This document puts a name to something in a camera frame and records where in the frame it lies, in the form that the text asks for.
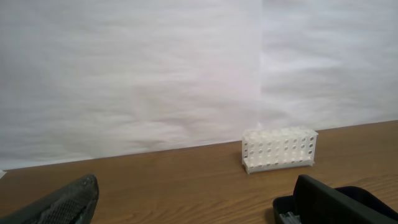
brown wooden tabletop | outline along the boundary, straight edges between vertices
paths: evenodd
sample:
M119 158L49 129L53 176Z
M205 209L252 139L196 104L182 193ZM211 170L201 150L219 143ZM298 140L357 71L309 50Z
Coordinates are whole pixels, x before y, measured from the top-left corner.
M272 201L299 174L362 187L398 210L398 121L319 131L313 167L250 175L240 142L9 170L0 216L84 174L98 178L97 224L274 223Z

black object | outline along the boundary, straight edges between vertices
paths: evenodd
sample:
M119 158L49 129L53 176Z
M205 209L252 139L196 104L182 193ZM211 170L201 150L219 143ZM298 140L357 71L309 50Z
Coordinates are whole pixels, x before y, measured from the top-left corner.
M273 202L276 224L280 214L300 215L302 224L398 224L398 213L359 187L333 189L300 175L291 196Z
M0 219L0 224L87 224L93 218L98 194L96 177L86 175Z

